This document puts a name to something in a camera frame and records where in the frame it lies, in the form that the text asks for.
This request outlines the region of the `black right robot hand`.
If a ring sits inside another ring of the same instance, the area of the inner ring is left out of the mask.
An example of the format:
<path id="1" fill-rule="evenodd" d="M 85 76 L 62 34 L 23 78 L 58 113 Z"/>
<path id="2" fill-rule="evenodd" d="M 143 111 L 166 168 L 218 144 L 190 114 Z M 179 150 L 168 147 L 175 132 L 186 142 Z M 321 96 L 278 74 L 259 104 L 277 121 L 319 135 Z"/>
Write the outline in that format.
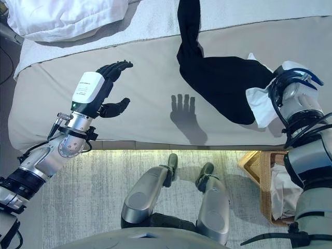
<path id="1" fill-rule="evenodd" d="M 298 67 L 301 68 L 302 65 L 294 61 L 284 61 L 279 67 L 276 68 L 276 70 L 273 71 L 272 79 L 275 79 L 287 70 L 292 70 Z"/>

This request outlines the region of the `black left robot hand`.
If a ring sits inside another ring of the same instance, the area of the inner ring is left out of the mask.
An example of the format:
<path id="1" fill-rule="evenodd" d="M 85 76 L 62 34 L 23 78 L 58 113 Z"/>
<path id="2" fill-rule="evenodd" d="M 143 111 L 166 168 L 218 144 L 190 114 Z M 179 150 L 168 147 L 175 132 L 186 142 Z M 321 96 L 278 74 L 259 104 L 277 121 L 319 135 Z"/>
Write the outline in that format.
<path id="1" fill-rule="evenodd" d="M 121 72 L 132 66 L 131 62 L 124 60 L 105 65 L 95 72 L 85 72 L 73 94 L 71 110 L 93 119 L 98 116 L 112 118 L 123 113 L 130 103 L 129 98 L 107 104 L 104 100 L 109 96 Z"/>

